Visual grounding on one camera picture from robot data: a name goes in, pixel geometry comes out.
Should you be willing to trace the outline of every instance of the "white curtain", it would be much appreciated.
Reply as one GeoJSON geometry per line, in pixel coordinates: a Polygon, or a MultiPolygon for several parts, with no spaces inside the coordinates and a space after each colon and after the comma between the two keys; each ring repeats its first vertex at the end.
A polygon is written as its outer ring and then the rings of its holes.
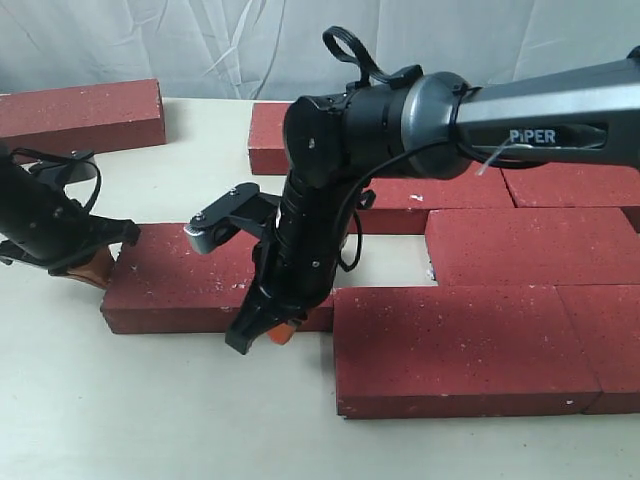
{"type": "Polygon", "coordinates": [[[357,78],[322,43],[353,31],[386,71],[475,84],[617,60],[637,0],[0,0],[0,93],[158,78],[168,97],[290,100],[357,78]]]}

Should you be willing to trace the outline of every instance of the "table surface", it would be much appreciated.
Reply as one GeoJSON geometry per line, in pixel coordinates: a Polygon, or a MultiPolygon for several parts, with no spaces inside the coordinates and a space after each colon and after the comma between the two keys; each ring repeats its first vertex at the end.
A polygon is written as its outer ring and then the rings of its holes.
{"type": "MultiPolygon", "coordinates": [[[[184,223],[240,182],[281,192],[250,173],[251,102],[165,108],[167,145],[97,157],[95,214],[184,223]]],[[[423,237],[366,236],[336,286],[430,285],[428,268],[423,237]]],[[[218,334],[117,336],[102,295],[0,268],[0,479],[640,477],[640,415],[347,421],[330,335],[261,339],[246,357],[218,334]]]]}

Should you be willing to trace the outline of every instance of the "red brick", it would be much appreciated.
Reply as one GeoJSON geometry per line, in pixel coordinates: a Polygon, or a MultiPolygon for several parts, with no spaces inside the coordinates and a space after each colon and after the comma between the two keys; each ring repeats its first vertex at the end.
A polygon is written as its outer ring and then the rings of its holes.
{"type": "Polygon", "coordinates": [[[257,102],[253,105],[249,162],[254,175],[286,175],[289,171],[282,138],[282,123],[289,105],[289,102],[257,102]]]}
{"type": "MultiPolygon", "coordinates": [[[[209,255],[192,251],[182,224],[142,225],[135,247],[124,245],[101,311],[114,333],[224,332],[253,278],[245,232],[209,255]]],[[[309,315],[301,331],[329,331],[333,302],[309,315]]]]}
{"type": "Polygon", "coordinates": [[[635,168],[556,163],[503,174],[518,207],[640,209],[640,172],[635,168]]]}
{"type": "Polygon", "coordinates": [[[640,238],[618,208],[438,210],[426,236],[440,285],[640,283],[640,238]]]}
{"type": "Polygon", "coordinates": [[[347,418],[575,414],[600,388],[554,287],[338,290],[347,418]]]}
{"type": "Polygon", "coordinates": [[[498,170],[477,176],[470,168],[453,180],[375,179],[368,188],[377,198],[371,210],[359,212],[367,234],[422,235],[435,209],[514,206],[498,170]]]}
{"type": "MultiPolygon", "coordinates": [[[[113,152],[166,143],[158,81],[137,80],[0,97],[0,138],[49,153],[113,152]]],[[[17,159],[20,163],[31,159],[17,159]]]]}
{"type": "Polygon", "coordinates": [[[640,286],[558,291],[603,391],[586,413],[640,413],[640,286]]]}

